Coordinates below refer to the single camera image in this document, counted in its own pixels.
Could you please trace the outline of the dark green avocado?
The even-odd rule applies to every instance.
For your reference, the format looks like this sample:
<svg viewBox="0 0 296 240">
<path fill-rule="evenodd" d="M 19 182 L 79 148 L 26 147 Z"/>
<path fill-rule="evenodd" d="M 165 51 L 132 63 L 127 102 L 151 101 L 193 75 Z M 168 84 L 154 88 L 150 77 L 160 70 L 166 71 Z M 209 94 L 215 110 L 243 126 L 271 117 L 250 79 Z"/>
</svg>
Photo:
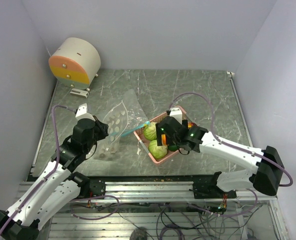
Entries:
<svg viewBox="0 0 296 240">
<path fill-rule="evenodd" d="M 171 152 L 175 152 L 178 150 L 178 146 L 173 144 L 173 145 L 168 145 L 168 151 L 171 151 Z"/>
</svg>

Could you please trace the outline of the dark red apple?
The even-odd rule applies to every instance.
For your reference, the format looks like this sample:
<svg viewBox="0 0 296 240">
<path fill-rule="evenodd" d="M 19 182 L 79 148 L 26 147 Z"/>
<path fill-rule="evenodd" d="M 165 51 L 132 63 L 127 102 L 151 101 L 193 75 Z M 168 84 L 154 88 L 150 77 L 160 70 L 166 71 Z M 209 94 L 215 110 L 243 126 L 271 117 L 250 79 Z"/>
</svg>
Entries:
<svg viewBox="0 0 296 240">
<path fill-rule="evenodd" d="M 191 127 L 196 126 L 194 122 L 188 122 L 188 128 L 190 129 Z"/>
</svg>

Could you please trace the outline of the dotted clear zip bag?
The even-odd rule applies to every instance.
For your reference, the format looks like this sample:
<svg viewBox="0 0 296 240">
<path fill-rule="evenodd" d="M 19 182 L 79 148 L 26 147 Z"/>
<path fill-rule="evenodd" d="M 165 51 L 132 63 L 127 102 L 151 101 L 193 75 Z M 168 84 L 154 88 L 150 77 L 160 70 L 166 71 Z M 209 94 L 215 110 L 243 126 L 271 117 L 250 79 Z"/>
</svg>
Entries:
<svg viewBox="0 0 296 240">
<path fill-rule="evenodd" d="M 108 125 L 108 136 L 98 142 L 95 159 L 111 159 L 119 149 L 119 141 L 128 125 L 128 112 L 123 100 L 110 100 L 98 119 Z"/>
</svg>

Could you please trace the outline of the orange mango fruit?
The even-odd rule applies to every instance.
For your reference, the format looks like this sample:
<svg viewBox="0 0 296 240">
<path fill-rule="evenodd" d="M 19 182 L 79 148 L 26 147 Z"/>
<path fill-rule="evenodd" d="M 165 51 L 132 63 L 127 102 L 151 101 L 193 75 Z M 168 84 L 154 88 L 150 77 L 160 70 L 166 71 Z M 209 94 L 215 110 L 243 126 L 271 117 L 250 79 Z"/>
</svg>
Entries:
<svg viewBox="0 0 296 240">
<path fill-rule="evenodd" d="M 162 140 L 162 145 L 164 145 L 164 146 L 167 146 L 168 145 L 168 143 L 167 143 L 167 137 L 166 137 L 165 134 L 162 134 L 161 135 L 161 140 Z"/>
</svg>

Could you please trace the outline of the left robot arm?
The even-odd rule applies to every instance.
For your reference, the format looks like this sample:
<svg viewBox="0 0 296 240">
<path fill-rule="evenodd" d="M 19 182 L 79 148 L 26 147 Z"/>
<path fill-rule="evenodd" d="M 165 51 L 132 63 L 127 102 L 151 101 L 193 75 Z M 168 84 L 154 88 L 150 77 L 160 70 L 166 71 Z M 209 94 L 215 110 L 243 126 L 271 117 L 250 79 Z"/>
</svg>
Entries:
<svg viewBox="0 0 296 240">
<path fill-rule="evenodd" d="M 96 117 L 78 120 L 73 133 L 58 147 L 29 190 L 7 210 L 0 210 L 0 237 L 37 239 L 44 225 L 68 202 L 89 195 L 90 179 L 75 169 L 97 142 L 108 136 L 108 125 Z"/>
</svg>

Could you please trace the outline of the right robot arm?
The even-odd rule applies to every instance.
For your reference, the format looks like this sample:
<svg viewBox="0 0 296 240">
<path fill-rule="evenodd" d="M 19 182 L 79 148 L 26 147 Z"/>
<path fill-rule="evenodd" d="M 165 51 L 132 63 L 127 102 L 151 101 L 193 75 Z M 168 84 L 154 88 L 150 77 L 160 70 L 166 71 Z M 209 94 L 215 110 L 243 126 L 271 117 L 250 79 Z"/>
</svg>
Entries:
<svg viewBox="0 0 296 240">
<path fill-rule="evenodd" d="M 260 149 L 226 139 L 217 140 L 207 129 L 197 125 L 189 127 L 186 120 L 179 122 L 172 116 L 161 120 L 156 131 L 158 145 L 165 138 L 166 144 L 187 153 L 211 154 L 243 167 L 236 172 L 215 173 L 208 185 L 212 197 L 219 198 L 225 192 L 247 188 L 254 188 L 267 196 L 277 194 L 284 165 L 274 147 Z"/>
</svg>

